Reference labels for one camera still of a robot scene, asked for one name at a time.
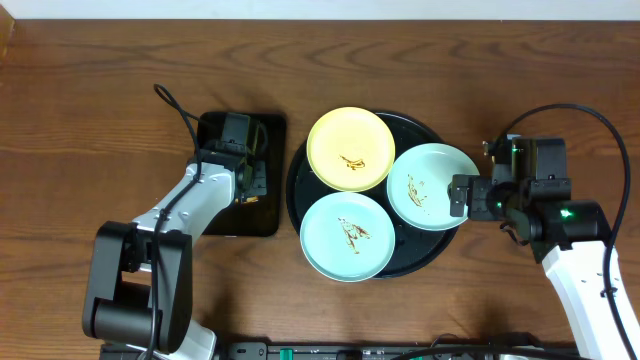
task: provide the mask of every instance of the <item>round black tray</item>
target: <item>round black tray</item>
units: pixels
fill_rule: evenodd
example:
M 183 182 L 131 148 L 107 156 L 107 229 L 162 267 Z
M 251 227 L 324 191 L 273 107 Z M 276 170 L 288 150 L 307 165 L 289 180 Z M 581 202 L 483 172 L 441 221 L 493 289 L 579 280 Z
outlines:
M 374 111 L 387 124 L 396 144 L 396 159 L 414 146 L 425 143 L 442 143 L 433 130 L 420 122 L 393 112 Z M 325 185 L 311 170 L 307 160 L 307 142 L 293 157 L 287 175 L 287 210 L 296 232 L 307 210 L 322 197 L 336 192 Z M 387 180 L 362 192 L 385 209 L 391 217 L 396 233 L 396 247 L 387 266 L 375 278 L 392 278 L 410 274 L 421 269 L 435 259 L 451 242 L 458 228 L 446 231 L 425 231 L 415 228 L 402 220 L 389 204 Z

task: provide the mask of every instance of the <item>food residue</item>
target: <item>food residue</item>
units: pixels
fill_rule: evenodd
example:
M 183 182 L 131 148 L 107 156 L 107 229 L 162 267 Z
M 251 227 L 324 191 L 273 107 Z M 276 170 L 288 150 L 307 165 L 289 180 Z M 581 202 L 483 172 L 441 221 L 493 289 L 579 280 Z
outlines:
M 343 218 L 338 218 L 338 221 L 340 221 L 340 225 L 342 225 L 342 231 L 347 235 L 347 245 L 349 245 L 355 254 L 360 254 L 358 249 L 356 249 L 356 243 L 354 241 L 361 238 L 371 239 L 371 235 L 369 235 L 365 229 L 352 224 Z
M 344 160 L 347 163 L 347 167 L 350 167 L 351 170 L 356 170 L 356 169 L 360 169 L 364 167 L 364 160 L 362 159 L 358 159 L 356 161 L 351 161 L 349 159 L 347 159 L 346 157 L 340 155 L 340 158 L 342 160 Z
M 258 198 L 257 196 L 251 196 L 246 198 L 245 200 L 241 200 L 241 199 L 235 199 L 233 201 L 234 204 L 246 204 L 246 203 L 252 203 L 252 202 L 258 202 L 260 201 L 260 198 Z
M 421 188 L 424 187 L 424 181 L 420 181 L 418 185 L 420 185 Z M 411 174 L 409 174 L 409 197 L 411 201 L 419 207 L 422 207 L 422 202 L 427 198 L 426 195 L 423 197 L 418 196 L 418 189 L 413 185 L 413 176 L 411 176 Z

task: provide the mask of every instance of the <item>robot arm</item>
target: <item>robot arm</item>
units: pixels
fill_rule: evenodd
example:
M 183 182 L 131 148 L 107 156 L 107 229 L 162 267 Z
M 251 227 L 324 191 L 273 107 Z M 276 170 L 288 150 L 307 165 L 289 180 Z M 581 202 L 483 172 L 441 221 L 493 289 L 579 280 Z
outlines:
M 133 220 L 138 230 L 153 231 L 160 209 L 164 208 L 180 190 L 193 179 L 196 164 L 187 166 L 187 171 L 173 190 L 156 206 Z M 204 229 L 218 213 L 231 205 L 235 198 L 236 181 L 232 170 L 218 164 L 203 163 L 200 181 L 189 190 L 174 206 L 167 220 L 162 224 L 161 232 L 178 230 L 190 235 L 192 245 L 200 238 Z
M 627 359 L 629 356 L 613 322 L 602 287 L 602 241 L 572 244 L 571 250 L 554 247 L 542 266 L 564 307 L 580 355 L 590 359 Z M 615 298 L 625 330 L 640 351 L 640 326 L 620 277 L 618 254 L 611 259 Z
M 520 245 L 530 244 L 564 306 L 581 356 L 629 358 L 603 287 L 605 239 L 611 236 L 600 206 L 571 200 L 562 139 L 510 138 L 485 143 L 491 177 L 455 175 L 451 216 L 503 221 L 501 229 Z M 617 253 L 610 276 L 624 328 L 640 352 L 640 327 L 627 297 Z
M 156 357 L 208 360 L 213 356 L 215 335 L 191 319 L 192 247 L 220 211 L 235 199 L 242 202 L 250 191 L 259 129 L 259 122 L 248 116 L 227 115 L 220 137 L 202 147 L 199 181 L 177 200 L 157 234 L 160 322 Z M 196 169 L 197 164 L 188 165 L 181 181 L 132 223 L 109 221 L 98 231 L 82 318 L 87 336 L 138 349 L 148 346 L 151 289 L 123 281 L 121 272 L 149 271 L 160 209 L 193 181 Z

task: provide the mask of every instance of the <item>light blue plate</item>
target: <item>light blue plate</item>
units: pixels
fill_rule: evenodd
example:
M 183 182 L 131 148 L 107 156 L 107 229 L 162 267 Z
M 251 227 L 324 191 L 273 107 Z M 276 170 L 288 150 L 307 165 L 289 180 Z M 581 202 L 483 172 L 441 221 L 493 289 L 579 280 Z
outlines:
M 311 206 L 300 227 L 302 251 L 323 275 L 338 281 L 369 279 L 382 271 L 395 248 L 391 218 L 370 198 L 349 192 L 327 195 Z
M 447 189 L 453 175 L 479 175 L 462 151 L 445 144 L 423 144 L 405 151 L 387 178 L 393 210 L 412 226 L 430 231 L 451 229 L 467 220 L 449 215 Z

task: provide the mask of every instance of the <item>yellow plate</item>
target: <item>yellow plate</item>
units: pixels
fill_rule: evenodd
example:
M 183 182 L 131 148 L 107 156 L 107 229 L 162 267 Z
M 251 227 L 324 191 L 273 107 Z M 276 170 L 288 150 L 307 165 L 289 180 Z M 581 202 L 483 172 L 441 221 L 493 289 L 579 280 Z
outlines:
M 391 171 L 393 136 L 374 113 L 355 107 L 335 109 L 318 120 L 307 139 L 307 158 L 322 182 L 340 191 L 364 191 Z

